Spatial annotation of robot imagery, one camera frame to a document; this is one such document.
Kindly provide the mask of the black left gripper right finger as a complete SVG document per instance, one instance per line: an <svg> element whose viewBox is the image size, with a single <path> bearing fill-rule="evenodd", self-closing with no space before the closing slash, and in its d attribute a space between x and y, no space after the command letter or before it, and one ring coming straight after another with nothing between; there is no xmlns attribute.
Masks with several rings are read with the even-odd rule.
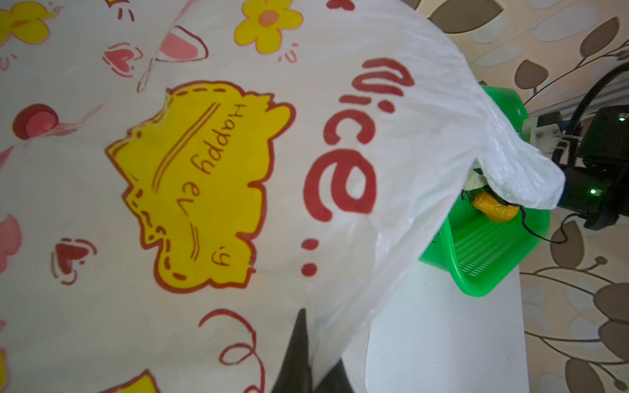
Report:
<svg viewBox="0 0 629 393"><path fill-rule="evenodd" d="M342 360L328 372L314 393L354 393Z"/></svg>

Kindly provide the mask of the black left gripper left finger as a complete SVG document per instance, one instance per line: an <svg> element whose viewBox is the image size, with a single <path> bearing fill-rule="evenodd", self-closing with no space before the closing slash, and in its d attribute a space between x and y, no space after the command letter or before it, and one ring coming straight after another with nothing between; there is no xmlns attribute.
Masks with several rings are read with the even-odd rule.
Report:
<svg viewBox="0 0 629 393"><path fill-rule="evenodd" d="M272 393L310 393L312 375L309 364L309 338L306 310L296 317L293 332Z"/></svg>

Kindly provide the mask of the white printed plastic bag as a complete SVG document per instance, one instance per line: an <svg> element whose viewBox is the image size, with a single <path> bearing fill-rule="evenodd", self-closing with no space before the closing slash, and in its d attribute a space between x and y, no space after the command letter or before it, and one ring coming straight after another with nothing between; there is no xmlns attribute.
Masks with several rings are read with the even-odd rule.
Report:
<svg viewBox="0 0 629 393"><path fill-rule="evenodd" d="M4 1L1 389L320 383L475 166L563 191L401 1Z"/></svg>

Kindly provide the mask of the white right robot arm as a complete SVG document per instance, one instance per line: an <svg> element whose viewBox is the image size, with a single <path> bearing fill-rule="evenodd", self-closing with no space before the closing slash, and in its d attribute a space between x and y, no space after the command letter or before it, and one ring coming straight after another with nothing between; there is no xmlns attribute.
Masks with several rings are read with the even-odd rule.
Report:
<svg viewBox="0 0 629 393"><path fill-rule="evenodd" d="M559 207L585 220L584 227L601 230L628 216L628 106L606 106L594 115L585 134L581 118L602 90L628 72L624 62L604 75L580 101L554 151L559 163L561 148L568 161L560 165L566 178Z"/></svg>

